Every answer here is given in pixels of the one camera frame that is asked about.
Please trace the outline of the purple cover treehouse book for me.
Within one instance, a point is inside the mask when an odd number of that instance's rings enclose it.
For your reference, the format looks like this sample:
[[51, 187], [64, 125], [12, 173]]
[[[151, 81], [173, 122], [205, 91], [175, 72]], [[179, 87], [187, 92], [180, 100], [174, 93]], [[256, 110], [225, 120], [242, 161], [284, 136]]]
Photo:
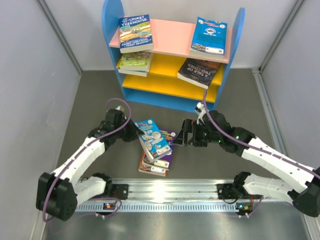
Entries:
[[147, 150], [141, 160], [140, 169], [145, 172], [150, 172], [165, 176], [169, 170], [173, 160], [173, 140], [177, 133], [170, 130], [160, 129], [160, 135], [156, 132], [155, 136], [147, 142], [147, 146], [152, 146], [152, 150]]

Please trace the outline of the orange bottom stack book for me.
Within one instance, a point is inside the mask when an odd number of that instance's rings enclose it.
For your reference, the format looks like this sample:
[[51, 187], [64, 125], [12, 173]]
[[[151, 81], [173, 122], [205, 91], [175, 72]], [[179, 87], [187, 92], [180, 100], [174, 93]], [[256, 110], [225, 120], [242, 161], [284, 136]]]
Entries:
[[157, 166], [150, 166], [147, 165], [144, 160], [146, 160], [146, 154], [143, 153], [139, 162], [139, 167], [138, 167], [138, 171], [141, 173], [146, 173], [146, 174], [152, 174], [152, 175], [157, 175], [157, 176], [163, 176], [165, 177], [167, 175], [167, 170], [162, 169], [160, 167]]

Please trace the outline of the lime green spine treehouse book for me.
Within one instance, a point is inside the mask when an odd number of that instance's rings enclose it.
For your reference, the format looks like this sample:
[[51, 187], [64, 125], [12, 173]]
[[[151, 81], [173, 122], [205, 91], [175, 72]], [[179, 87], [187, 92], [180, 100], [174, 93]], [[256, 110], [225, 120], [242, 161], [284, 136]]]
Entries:
[[126, 69], [117, 69], [119, 73], [121, 74], [127, 74], [127, 75], [134, 75], [134, 76], [141, 76], [146, 77], [148, 75], [147, 71], [143, 70], [126, 70]]

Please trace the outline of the Tale of Two Cities book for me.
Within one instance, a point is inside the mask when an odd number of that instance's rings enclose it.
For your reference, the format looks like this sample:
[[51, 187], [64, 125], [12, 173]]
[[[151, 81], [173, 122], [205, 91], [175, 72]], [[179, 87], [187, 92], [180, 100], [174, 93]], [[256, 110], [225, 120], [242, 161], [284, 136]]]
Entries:
[[208, 90], [221, 67], [219, 62], [187, 58], [178, 70], [177, 78]]

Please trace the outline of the dark blue spine treehouse book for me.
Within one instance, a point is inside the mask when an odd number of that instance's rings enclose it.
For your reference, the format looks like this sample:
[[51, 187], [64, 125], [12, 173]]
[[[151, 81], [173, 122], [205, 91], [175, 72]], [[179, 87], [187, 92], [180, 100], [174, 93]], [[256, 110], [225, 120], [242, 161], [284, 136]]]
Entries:
[[122, 17], [119, 24], [119, 49], [122, 54], [154, 48], [149, 14]]

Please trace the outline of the light blue cover treehouse book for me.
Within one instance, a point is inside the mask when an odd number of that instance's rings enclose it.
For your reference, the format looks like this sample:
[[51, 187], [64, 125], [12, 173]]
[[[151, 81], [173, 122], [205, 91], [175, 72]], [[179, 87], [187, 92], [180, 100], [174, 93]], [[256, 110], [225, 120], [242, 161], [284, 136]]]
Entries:
[[190, 56], [223, 59], [226, 53], [228, 24], [197, 17]]

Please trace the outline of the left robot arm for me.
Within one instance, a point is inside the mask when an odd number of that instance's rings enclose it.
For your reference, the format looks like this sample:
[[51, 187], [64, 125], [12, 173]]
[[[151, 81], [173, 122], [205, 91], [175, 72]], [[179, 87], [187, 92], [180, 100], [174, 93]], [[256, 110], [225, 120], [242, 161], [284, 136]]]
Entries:
[[113, 194], [111, 177], [95, 173], [87, 180], [81, 181], [80, 178], [118, 139], [132, 142], [143, 134], [120, 108], [109, 109], [105, 119], [89, 132], [79, 149], [64, 164], [39, 177], [35, 207], [44, 216], [67, 221], [80, 204], [97, 196], [109, 198]]

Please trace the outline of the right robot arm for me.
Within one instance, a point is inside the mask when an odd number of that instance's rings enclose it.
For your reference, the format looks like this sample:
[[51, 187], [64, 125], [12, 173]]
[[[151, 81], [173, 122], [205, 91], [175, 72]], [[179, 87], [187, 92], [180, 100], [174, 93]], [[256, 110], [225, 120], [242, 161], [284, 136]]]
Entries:
[[233, 180], [232, 191], [237, 198], [248, 195], [271, 197], [293, 205], [301, 213], [318, 217], [320, 214], [320, 170], [290, 159], [265, 144], [252, 132], [231, 126], [216, 110], [197, 109], [196, 120], [185, 119], [174, 145], [207, 147], [217, 143], [227, 153], [251, 161], [274, 178], [241, 172]]

